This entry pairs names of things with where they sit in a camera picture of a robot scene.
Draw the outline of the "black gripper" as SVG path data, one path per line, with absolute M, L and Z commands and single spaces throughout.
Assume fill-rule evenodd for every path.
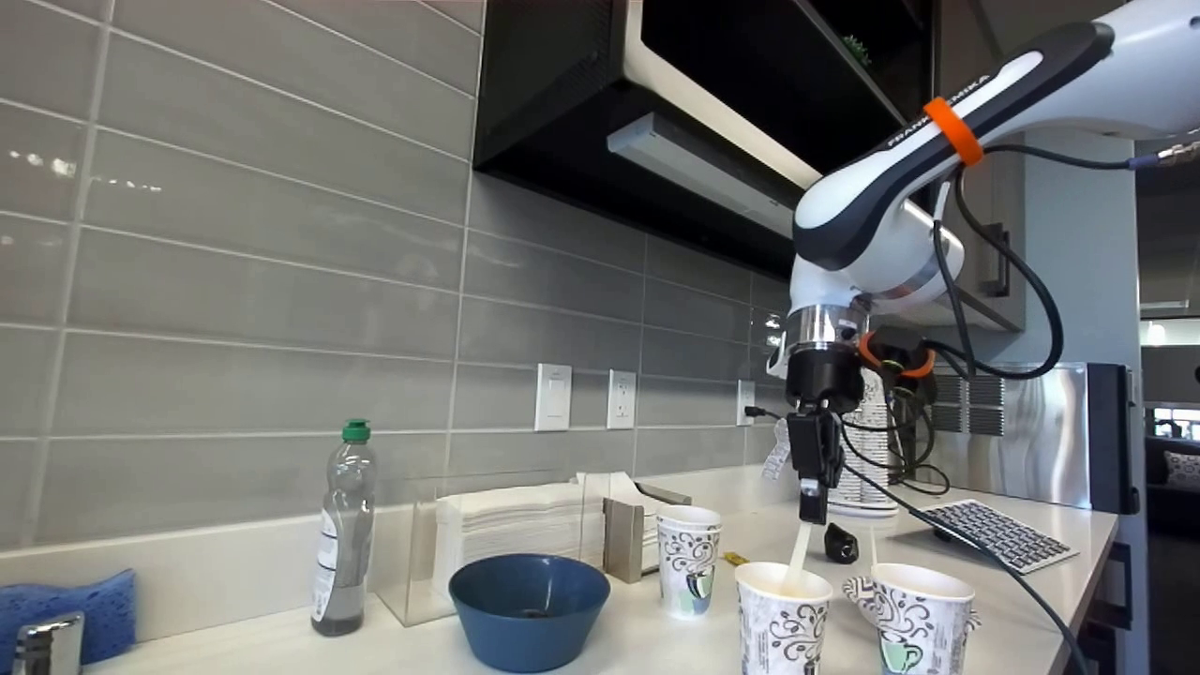
M 830 486 L 841 481 L 841 416 L 862 401 L 857 354 L 846 344 L 795 350 L 786 359 L 786 439 L 798 471 L 798 523 L 830 523 Z

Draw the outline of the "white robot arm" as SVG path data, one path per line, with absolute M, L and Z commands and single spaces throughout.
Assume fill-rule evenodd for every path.
M 865 315 L 961 295 L 965 245 L 916 193 L 952 184 L 988 155 L 1022 155 L 1020 131 L 1072 124 L 1181 143 L 1200 128 L 1200 0 L 1130 0 L 1058 25 L 865 159 L 825 174 L 792 219 L 786 449 L 798 519 L 822 525 L 841 485 L 841 416 L 862 401 Z

